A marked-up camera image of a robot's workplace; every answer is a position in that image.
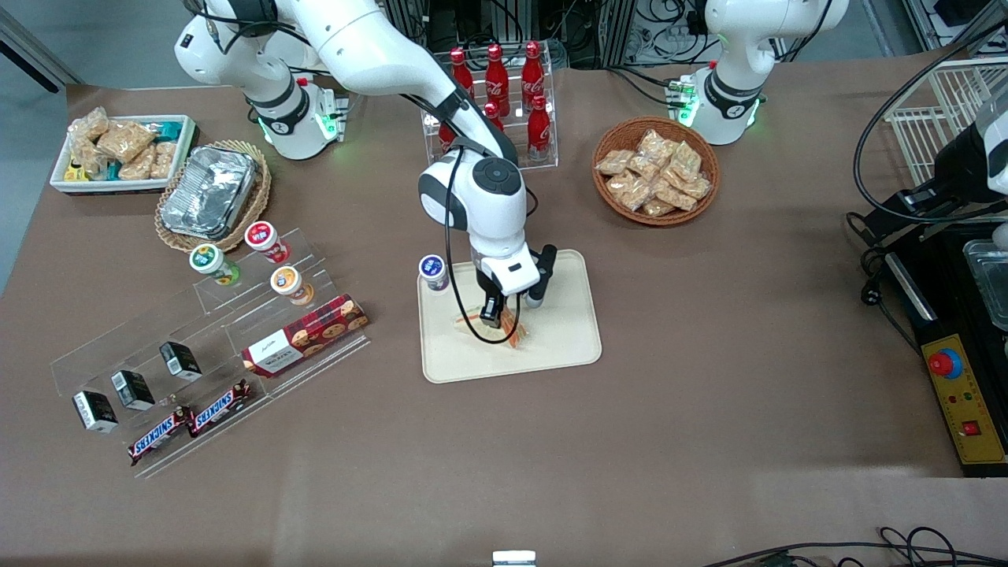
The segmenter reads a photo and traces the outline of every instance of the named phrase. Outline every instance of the white tray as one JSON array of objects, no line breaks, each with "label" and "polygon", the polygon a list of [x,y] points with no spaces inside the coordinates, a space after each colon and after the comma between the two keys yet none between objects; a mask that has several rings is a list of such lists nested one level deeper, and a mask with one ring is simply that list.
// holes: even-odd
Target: white tray
[{"label": "white tray", "polygon": [[163,180],[115,181],[115,182],[68,182],[64,181],[67,166],[70,165],[70,136],[64,138],[59,158],[49,176],[49,185],[68,195],[100,195],[103,193],[145,193],[164,189],[168,181],[175,177],[188,155],[193,134],[196,132],[196,122],[184,114],[152,114],[148,116],[110,116],[110,120],[135,120],[137,122],[181,122],[182,130],[178,134],[178,145],[175,155],[171,158],[168,177]]},{"label": "white tray", "polygon": [[[463,305],[482,304],[473,262],[455,265],[455,280]],[[520,321],[528,329],[517,349],[479,342],[469,330],[459,331],[459,306],[451,287],[431,292],[417,277],[420,310],[420,351],[423,375],[434,383],[534,372],[549,368],[592,364],[602,356],[602,339],[595,303],[588,284],[585,257],[577,250],[560,250],[553,264],[545,301],[538,309],[522,305]],[[475,323],[479,331],[482,324]]]}]

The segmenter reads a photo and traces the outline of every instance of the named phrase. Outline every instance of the red bottle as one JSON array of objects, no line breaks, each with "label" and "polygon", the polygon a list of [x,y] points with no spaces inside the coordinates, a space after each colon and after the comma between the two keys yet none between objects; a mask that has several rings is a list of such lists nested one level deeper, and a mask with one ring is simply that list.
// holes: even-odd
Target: red bottle
[{"label": "red bottle", "polygon": [[442,140],[442,151],[448,153],[448,146],[455,141],[455,132],[448,127],[447,122],[442,122],[442,127],[437,129],[437,137]]},{"label": "red bottle", "polygon": [[528,115],[528,158],[545,161],[549,156],[549,115],[546,114],[546,97],[532,98],[532,113]]},{"label": "red bottle", "polygon": [[476,90],[473,88],[473,74],[466,67],[466,51],[462,47],[453,47],[452,55],[452,77],[462,85],[463,89],[469,91],[469,97],[476,99]]},{"label": "red bottle", "polygon": [[525,43],[525,67],[521,69],[521,108],[525,114],[532,112],[532,98],[542,94],[542,63],[539,42]]},{"label": "red bottle", "polygon": [[497,103],[497,110],[501,116],[511,114],[511,103],[508,101],[507,70],[501,63],[504,49],[498,43],[491,43],[487,47],[487,58],[490,65],[487,66],[486,86],[487,98],[490,102]]},{"label": "red bottle", "polygon": [[483,105],[483,114],[487,115],[487,118],[490,119],[494,126],[500,128],[502,132],[504,131],[504,124],[501,122],[500,110],[497,109],[497,103],[488,102]]}]

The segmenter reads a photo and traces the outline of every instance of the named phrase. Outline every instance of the yellow control panel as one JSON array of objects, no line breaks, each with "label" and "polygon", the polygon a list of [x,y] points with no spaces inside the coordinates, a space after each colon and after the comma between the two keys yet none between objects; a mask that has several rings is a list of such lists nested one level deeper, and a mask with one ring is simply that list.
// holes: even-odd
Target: yellow control panel
[{"label": "yellow control panel", "polygon": [[959,335],[920,347],[963,464],[1005,462],[1005,451]]}]

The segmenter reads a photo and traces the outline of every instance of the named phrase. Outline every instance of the blue lid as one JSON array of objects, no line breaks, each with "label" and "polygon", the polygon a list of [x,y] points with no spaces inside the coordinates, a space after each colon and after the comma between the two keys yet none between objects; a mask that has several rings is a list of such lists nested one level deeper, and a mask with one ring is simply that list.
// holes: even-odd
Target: blue lid
[{"label": "blue lid", "polygon": [[424,277],[436,277],[445,271],[445,260],[437,254],[428,254],[420,260],[420,273]]}]

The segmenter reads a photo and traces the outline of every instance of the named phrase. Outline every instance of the brown tablecloth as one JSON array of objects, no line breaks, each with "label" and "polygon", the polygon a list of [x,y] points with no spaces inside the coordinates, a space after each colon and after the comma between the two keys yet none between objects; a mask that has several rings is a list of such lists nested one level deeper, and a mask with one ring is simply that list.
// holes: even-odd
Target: brown tablecloth
[{"label": "brown tablecloth", "polygon": [[[671,229],[608,210],[589,168],[606,129],[659,109],[606,73],[559,73],[560,165],[527,176],[527,233],[587,258],[602,359],[446,385],[420,370],[416,260],[443,233],[417,202],[414,107],[363,100],[346,143],[293,162],[233,89],[73,90],[72,116],[184,113],[201,141],[267,150],[266,218],[318,243],[374,342],[135,480],[48,365],[198,275],[155,236],[156,196],[46,190],[0,300],[0,562],[485,565],[527,548],[544,566],[699,565],[886,524],[1008,555],[1008,480],[957,477],[919,360],[858,299],[843,227],[866,208],[862,126],[926,61],[778,66],[756,125],[718,149],[718,201]],[[897,164],[876,141],[866,183],[889,195]]]}]

